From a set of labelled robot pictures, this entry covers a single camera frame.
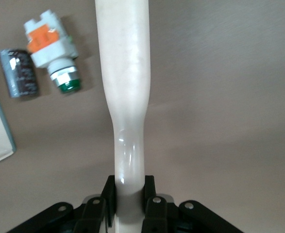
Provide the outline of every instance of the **black capacitor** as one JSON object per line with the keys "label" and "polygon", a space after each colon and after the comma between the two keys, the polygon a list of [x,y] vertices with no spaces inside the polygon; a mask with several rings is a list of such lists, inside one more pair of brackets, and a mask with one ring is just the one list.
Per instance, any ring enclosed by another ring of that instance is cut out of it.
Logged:
{"label": "black capacitor", "polygon": [[0,62],[10,97],[38,94],[33,62],[25,50],[0,50]]}

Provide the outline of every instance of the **white plastic tube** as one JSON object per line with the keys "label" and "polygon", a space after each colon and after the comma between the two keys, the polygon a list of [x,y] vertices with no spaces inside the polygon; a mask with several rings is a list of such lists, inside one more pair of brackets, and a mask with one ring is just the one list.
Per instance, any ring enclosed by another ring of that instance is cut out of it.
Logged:
{"label": "white plastic tube", "polygon": [[105,96],[114,128],[117,233],[141,232],[143,126],[150,94],[148,0],[96,0]]}

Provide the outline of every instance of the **black clamp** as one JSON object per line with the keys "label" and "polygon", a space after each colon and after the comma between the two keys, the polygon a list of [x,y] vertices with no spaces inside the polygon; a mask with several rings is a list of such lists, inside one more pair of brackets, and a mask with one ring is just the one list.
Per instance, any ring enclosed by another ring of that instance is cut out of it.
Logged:
{"label": "black clamp", "polygon": [[[115,179],[109,176],[100,197],[76,209],[66,202],[57,203],[8,233],[107,233],[116,204]],[[145,177],[144,207],[142,233],[242,233],[197,201],[177,207],[157,196],[153,176]]]}

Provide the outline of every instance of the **plastic part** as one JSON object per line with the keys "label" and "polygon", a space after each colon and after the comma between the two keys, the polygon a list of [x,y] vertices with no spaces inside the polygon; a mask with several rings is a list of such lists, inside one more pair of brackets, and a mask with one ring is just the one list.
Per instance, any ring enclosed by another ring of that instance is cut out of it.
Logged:
{"label": "plastic part", "polygon": [[148,0],[96,0],[101,71],[115,141],[117,233],[143,221],[143,126],[150,94]]}
{"label": "plastic part", "polygon": [[[34,64],[38,68],[47,68],[48,73],[57,85],[62,86],[72,80],[79,79],[79,75],[75,72],[67,74],[67,80],[64,81],[64,73],[67,68],[75,67],[73,59],[78,56],[78,52],[72,43],[71,36],[68,36],[61,21],[57,15],[51,10],[41,14],[39,22],[34,19],[24,24],[26,36],[29,40],[28,49],[33,52],[31,55]],[[76,85],[66,85],[60,87],[61,91],[73,91],[80,89]]]}

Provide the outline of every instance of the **orange label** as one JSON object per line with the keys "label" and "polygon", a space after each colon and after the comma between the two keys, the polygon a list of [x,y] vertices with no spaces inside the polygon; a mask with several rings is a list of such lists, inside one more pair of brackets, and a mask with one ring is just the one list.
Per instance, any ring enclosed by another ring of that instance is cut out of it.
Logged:
{"label": "orange label", "polygon": [[28,36],[31,41],[28,43],[29,52],[35,53],[42,48],[59,40],[59,34],[56,30],[50,30],[47,24],[30,32]]}

